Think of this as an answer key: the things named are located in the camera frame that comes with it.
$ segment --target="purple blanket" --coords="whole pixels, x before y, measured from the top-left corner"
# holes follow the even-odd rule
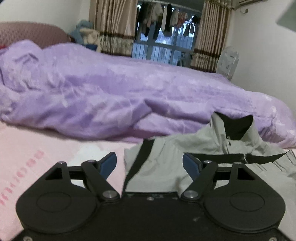
[[[253,115],[265,141],[296,146],[280,100],[217,74],[109,56],[67,43],[41,50],[21,41],[0,50],[0,117],[71,137],[108,139],[193,133],[214,111]]]

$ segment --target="window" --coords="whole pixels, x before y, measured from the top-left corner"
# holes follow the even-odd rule
[[[197,12],[191,11],[188,12],[188,14],[193,16],[197,14]],[[150,31],[147,37],[145,37],[145,34],[143,33],[140,36],[138,34],[138,39],[133,45],[132,57],[177,65],[182,53],[190,53],[195,45],[198,28],[196,29],[196,27],[193,26],[194,33],[189,33],[187,37],[183,35],[187,24],[190,22],[191,19],[185,22],[180,28],[173,27],[173,35],[171,37],[164,36],[160,29],[156,40],[153,39],[156,25],[156,23],[154,23],[150,26]]]

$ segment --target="air conditioner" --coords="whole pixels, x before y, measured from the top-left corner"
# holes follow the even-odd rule
[[[267,1],[267,0],[234,0],[233,6],[234,6],[234,10],[237,10],[242,6],[249,5],[252,3],[257,3],[257,2],[263,2],[263,1]]]

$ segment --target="mattress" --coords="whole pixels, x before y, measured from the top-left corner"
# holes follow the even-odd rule
[[[7,126],[0,122],[0,240],[10,241],[22,230],[15,212],[20,195],[58,161],[69,166],[100,160],[114,151],[117,166],[108,178],[121,193],[125,178],[124,149],[134,144],[107,141],[78,141],[52,131]]]

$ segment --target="curtain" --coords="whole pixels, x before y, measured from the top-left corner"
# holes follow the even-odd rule
[[[91,0],[89,21],[100,33],[102,53],[131,57],[136,16],[137,0]]]
[[[215,72],[224,48],[232,0],[205,0],[190,67]]]

